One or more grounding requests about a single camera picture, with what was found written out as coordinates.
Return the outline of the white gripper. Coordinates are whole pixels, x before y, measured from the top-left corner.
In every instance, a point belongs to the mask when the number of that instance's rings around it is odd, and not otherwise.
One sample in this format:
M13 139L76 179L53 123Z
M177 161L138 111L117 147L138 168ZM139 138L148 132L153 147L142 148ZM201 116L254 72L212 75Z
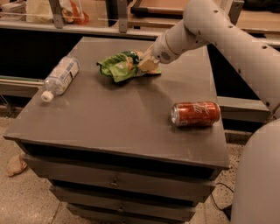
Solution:
M153 45L144 52L138 52L138 68L146 74L158 74L158 63L150 57L153 55L160 63L169 64L176 60L181 54L180 40L168 31L159 36Z

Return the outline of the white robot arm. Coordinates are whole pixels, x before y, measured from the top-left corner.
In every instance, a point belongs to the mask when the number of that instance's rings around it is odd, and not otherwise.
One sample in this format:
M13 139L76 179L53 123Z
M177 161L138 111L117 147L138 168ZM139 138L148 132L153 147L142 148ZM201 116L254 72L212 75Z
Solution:
M212 44L270 112L247 141L236 172L231 224L280 224L280 54L242 31L213 0L190 0L183 19L159 36L140 64L152 69Z

